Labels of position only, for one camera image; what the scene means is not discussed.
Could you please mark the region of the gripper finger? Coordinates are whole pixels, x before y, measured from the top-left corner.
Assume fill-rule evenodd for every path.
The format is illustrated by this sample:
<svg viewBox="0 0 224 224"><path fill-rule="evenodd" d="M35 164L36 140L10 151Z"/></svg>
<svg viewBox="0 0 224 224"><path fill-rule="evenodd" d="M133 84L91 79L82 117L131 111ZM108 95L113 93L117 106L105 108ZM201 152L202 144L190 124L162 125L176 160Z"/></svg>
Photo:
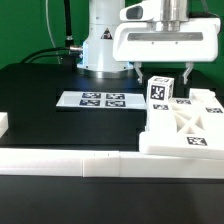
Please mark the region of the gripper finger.
<svg viewBox="0 0 224 224"><path fill-rule="evenodd" d="M143 82L143 73L141 71L141 66L142 66L141 62L134 62L134 69L138 75L139 84L142 84L142 82Z"/></svg>
<svg viewBox="0 0 224 224"><path fill-rule="evenodd" d="M184 70L183 74L180 76L180 81L182 84L186 84L188 82L188 76L192 72L193 68L194 68L193 62L185 63L185 70Z"/></svg>

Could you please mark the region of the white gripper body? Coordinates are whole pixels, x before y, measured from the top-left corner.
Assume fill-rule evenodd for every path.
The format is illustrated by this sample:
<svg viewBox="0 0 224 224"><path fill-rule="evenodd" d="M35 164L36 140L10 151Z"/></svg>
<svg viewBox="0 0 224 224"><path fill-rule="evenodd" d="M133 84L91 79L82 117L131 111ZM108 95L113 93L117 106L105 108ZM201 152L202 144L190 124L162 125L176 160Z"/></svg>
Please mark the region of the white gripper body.
<svg viewBox="0 0 224 224"><path fill-rule="evenodd" d="M217 17L190 17L188 0L142 0L120 11L113 56L129 62L210 62L218 56Z"/></svg>

